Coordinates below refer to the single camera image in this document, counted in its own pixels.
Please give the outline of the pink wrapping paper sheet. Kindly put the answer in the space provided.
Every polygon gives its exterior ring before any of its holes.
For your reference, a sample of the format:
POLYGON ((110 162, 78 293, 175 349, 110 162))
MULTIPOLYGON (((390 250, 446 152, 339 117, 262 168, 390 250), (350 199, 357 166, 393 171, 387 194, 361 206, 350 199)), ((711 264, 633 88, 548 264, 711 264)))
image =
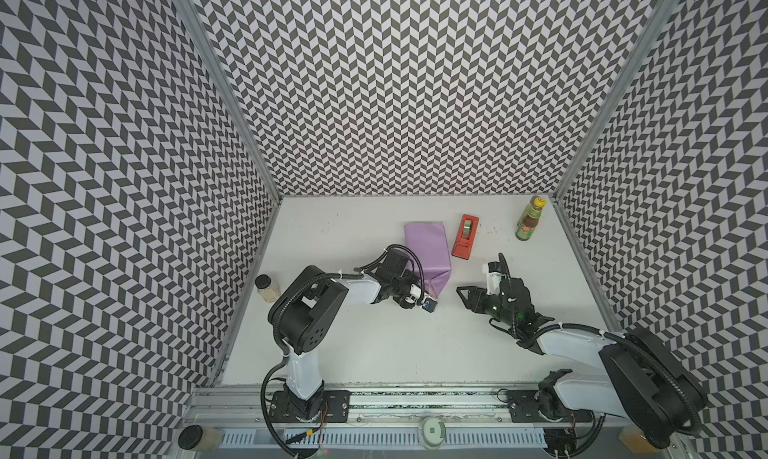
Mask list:
POLYGON ((435 299, 450 280, 452 267, 442 222, 411 222, 404 226, 405 245, 419 258, 427 292, 435 299))

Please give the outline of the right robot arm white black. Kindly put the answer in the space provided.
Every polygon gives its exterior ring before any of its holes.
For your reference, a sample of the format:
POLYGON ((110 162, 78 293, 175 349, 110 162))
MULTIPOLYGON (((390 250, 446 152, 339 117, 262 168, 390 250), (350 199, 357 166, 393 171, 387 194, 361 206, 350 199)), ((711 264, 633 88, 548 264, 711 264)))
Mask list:
POLYGON ((499 271, 486 277, 485 287, 457 288, 467 310, 488 317, 492 328, 523 350, 594 371, 579 375, 564 368, 540 380, 530 401, 543 420, 560 422, 578 411, 625 418, 657 449, 668 447, 674 434, 701 432, 700 414, 708 406, 704 387, 654 333, 558 322, 535 310, 521 279, 499 271))

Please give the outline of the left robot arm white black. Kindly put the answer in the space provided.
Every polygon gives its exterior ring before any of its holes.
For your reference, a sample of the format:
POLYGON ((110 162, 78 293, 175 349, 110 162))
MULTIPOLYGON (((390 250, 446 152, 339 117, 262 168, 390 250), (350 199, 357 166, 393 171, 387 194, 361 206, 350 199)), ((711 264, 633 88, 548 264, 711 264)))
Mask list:
POLYGON ((431 301, 421 261, 404 245, 387 246, 379 257, 352 273, 325 272, 309 265, 270 308, 273 340, 283 354, 277 368, 287 369, 283 393, 288 409, 299 419, 313 419, 325 408, 325 384, 315 350, 341 308, 386 300, 406 310, 431 301))

